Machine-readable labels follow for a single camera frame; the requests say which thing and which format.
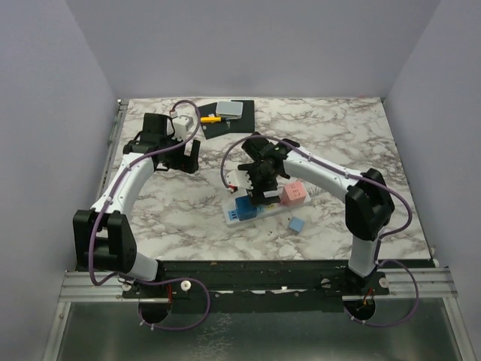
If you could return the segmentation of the pink cube socket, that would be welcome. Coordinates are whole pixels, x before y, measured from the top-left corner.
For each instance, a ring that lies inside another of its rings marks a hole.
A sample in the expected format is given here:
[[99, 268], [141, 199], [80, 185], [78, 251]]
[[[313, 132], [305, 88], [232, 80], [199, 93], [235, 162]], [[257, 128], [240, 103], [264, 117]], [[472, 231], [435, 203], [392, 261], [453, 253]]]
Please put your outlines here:
[[302, 204], [307, 197], [307, 191], [304, 184], [297, 180], [283, 186], [281, 193], [281, 203], [285, 206], [292, 207]]

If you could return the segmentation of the dark blue cube socket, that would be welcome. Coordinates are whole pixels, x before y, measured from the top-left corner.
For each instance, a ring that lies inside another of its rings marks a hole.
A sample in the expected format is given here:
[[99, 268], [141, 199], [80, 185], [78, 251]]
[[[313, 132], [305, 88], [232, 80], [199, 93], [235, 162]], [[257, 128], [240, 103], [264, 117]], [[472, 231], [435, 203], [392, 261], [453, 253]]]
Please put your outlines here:
[[249, 196], [237, 197], [234, 201], [237, 218], [239, 221], [251, 220], [256, 218], [261, 206], [254, 205]]

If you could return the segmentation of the white multicolour power strip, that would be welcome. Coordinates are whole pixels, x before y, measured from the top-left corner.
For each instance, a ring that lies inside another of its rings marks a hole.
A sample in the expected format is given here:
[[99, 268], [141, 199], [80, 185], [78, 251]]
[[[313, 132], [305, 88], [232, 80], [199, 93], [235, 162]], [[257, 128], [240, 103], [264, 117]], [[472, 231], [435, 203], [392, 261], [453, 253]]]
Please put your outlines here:
[[302, 204], [292, 206], [292, 207], [288, 207], [288, 206], [285, 206], [285, 205], [280, 204], [280, 203], [273, 203], [273, 204], [270, 204], [270, 205], [260, 205], [261, 209], [260, 209], [260, 212], [259, 212], [259, 214], [256, 218], [253, 218], [251, 220], [239, 221], [239, 219], [237, 218], [234, 201], [237, 197], [241, 197], [241, 196], [247, 196], [247, 194], [240, 194], [240, 195], [237, 195], [237, 196], [233, 196], [230, 199], [228, 199], [228, 200], [226, 200], [222, 203], [223, 220], [225, 221], [226, 225], [229, 226], [229, 227], [238, 226], [242, 223], [253, 222], [254, 220], [257, 220], [257, 219], [272, 217], [272, 216], [275, 216], [275, 215], [278, 215], [278, 214], [282, 214], [282, 213], [286, 213], [288, 211], [292, 211], [296, 208], [302, 208], [304, 206], [309, 205], [311, 203], [311, 200], [312, 200], [311, 197], [309, 195], [307, 195], [306, 199], [304, 200], [304, 202]]

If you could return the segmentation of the light blue plug adapter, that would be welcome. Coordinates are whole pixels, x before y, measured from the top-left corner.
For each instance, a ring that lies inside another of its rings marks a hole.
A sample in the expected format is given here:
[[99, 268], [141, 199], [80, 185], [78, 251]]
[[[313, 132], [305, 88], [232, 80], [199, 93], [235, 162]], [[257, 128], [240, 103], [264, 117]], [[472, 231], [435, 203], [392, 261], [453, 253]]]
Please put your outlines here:
[[292, 217], [289, 221], [288, 230], [299, 234], [304, 228], [304, 221], [298, 217]]

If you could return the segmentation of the white plug adapter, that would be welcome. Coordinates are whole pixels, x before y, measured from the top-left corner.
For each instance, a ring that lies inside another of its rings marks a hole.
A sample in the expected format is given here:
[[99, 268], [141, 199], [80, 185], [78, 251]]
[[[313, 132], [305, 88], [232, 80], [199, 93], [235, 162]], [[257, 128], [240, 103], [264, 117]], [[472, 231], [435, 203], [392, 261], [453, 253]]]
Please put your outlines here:
[[271, 203], [280, 202], [280, 191], [279, 190], [268, 190], [263, 192], [263, 196]]

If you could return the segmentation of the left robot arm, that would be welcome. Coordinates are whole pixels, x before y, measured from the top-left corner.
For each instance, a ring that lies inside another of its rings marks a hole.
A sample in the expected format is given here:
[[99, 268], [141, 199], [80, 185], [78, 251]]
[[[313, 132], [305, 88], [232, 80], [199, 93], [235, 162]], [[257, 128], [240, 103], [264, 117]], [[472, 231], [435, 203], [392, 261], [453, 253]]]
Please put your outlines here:
[[107, 189], [88, 210], [73, 217], [79, 265], [89, 273], [116, 272], [139, 279], [148, 296], [161, 295], [166, 286], [160, 261], [143, 255], [129, 224], [144, 184], [157, 170], [198, 170], [200, 141], [193, 139], [194, 120], [186, 115], [146, 113], [141, 131], [123, 147], [121, 163]]

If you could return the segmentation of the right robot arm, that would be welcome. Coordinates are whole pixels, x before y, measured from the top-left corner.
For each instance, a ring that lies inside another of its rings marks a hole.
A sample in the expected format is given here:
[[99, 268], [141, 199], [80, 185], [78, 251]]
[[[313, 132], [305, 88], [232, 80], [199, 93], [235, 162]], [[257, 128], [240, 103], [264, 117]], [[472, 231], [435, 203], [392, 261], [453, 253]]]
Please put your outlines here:
[[380, 248], [380, 233], [395, 209], [380, 172], [373, 168], [365, 172], [343, 168], [308, 153], [294, 141], [283, 139], [275, 144], [257, 133], [245, 140], [242, 149], [252, 162], [237, 169], [247, 173], [247, 195], [253, 205], [281, 201], [281, 197], [274, 194], [278, 177], [309, 182], [344, 203], [345, 224], [352, 234], [346, 288], [355, 294], [369, 289]]

